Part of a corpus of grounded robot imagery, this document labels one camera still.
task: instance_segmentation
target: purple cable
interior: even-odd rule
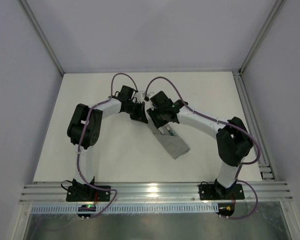
[[[254,214],[256,212],[257,207],[258,207],[258,203],[259,203],[259,199],[258,199],[258,195],[256,193],[256,190],[249,183],[247,183],[246,181],[243,181],[243,180],[238,180],[238,179],[236,181],[239,182],[239,183],[244,183],[244,184],[248,185],[249,188],[251,188],[251,190],[252,190],[252,192],[254,193],[254,196],[255,196],[255,206],[249,214],[247,214],[245,216],[237,216],[237,217],[236,216],[230,216],[230,217],[228,217],[228,219],[231,219],[231,220],[242,220],[242,219],[246,219],[246,218],[250,217],[252,214]]]
[[[111,99],[112,96],[113,96],[114,80],[115,80],[116,76],[118,76],[118,75],[124,75],[124,76],[127,76],[128,78],[130,78],[131,81],[133,82],[134,86],[135,86],[135,91],[138,92],[138,87],[137,87],[137,85],[136,85],[136,82],[132,79],[132,77],[130,77],[130,76],[129,76],[128,74],[126,74],[126,73],[119,72],[119,73],[115,74],[115,75],[113,76],[113,78],[112,78],[112,81],[111,81],[111,95],[110,95],[110,99]]]

